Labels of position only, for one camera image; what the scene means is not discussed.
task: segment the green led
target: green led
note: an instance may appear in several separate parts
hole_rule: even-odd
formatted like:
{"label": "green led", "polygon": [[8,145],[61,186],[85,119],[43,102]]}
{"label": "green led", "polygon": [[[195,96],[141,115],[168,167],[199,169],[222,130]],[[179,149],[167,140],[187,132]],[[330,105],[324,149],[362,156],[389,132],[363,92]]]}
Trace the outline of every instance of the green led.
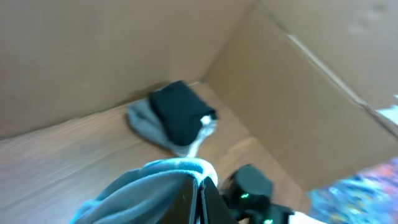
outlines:
{"label": "green led", "polygon": [[241,198],[248,198],[249,194],[242,194]]}

